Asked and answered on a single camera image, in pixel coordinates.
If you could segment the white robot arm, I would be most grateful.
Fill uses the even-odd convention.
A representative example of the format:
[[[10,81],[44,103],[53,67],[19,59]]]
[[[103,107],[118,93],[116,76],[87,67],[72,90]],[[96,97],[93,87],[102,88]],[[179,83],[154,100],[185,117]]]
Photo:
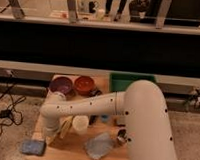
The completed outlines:
[[[60,118],[68,115],[119,115],[125,117],[129,160],[178,160],[171,122],[161,89],[145,79],[123,91],[70,100],[53,93],[41,106],[43,130],[54,134]]]

